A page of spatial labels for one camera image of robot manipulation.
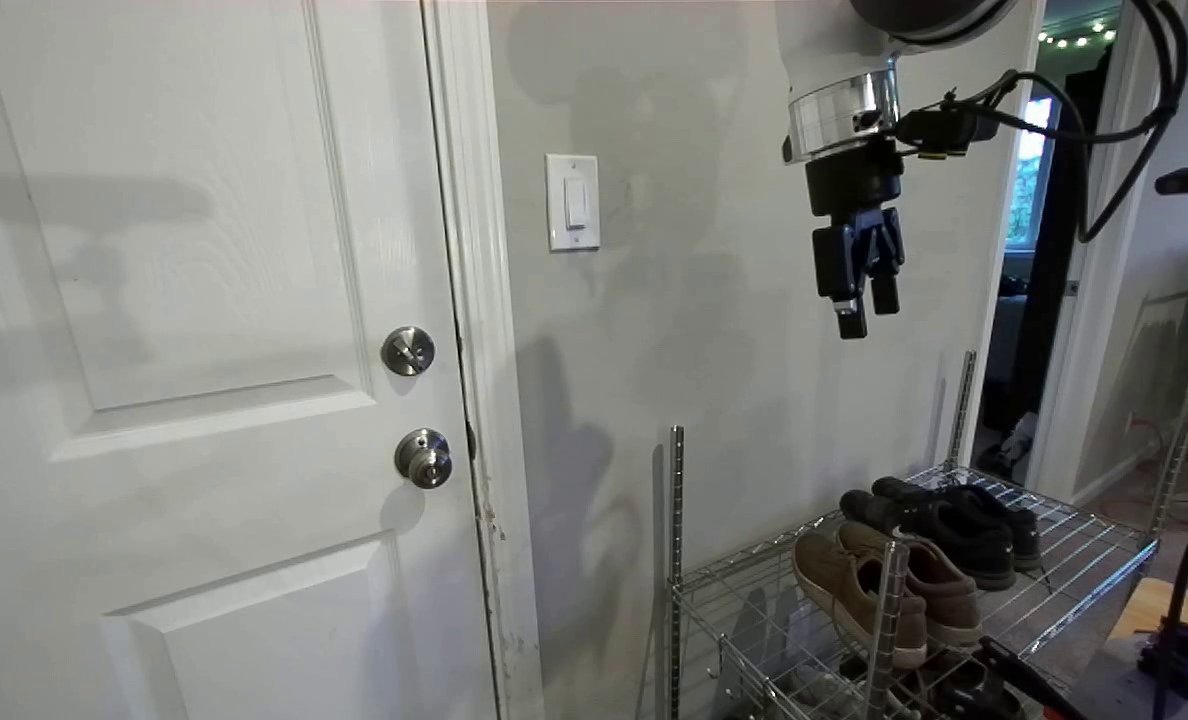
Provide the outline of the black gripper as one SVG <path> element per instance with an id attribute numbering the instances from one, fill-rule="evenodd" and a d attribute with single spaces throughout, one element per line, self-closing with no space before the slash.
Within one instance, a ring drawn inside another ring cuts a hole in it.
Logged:
<path id="1" fill-rule="evenodd" d="M 813 233 L 816 279 L 836 307 L 841 342 L 863 342 L 860 279 L 872 279 L 878 315 L 902 313 L 904 236 L 893 201 L 904 159 L 893 141 L 870 141 L 807 165 L 807 201 L 823 215 Z"/>

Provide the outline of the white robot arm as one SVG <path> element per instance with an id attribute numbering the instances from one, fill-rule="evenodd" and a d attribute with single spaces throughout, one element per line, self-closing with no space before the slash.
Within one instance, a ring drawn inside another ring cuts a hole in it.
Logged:
<path id="1" fill-rule="evenodd" d="M 843 342 L 870 315 L 902 313 L 904 159 L 951 159 L 999 128 L 1019 68 L 981 93 L 950 87 L 927 107 L 902 106 L 902 61 L 986 37 L 1016 0 L 778 0 L 778 50 L 789 76 L 779 158 L 805 171 L 816 294 Z"/>

